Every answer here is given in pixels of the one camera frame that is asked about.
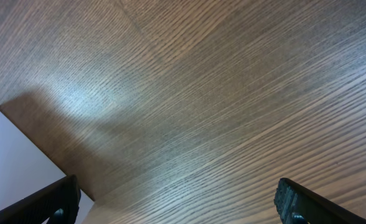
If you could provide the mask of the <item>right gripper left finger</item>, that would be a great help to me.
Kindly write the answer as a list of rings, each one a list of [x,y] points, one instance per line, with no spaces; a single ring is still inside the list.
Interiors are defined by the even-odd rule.
[[[77,176],[65,176],[2,209],[0,224],[74,224],[80,199]]]

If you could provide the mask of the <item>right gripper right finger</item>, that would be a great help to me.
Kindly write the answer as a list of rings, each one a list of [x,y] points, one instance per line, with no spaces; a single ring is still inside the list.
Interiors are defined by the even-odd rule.
[[[274,204],[283,224],[366,224],[366,219],[288,178],[279,180]]]

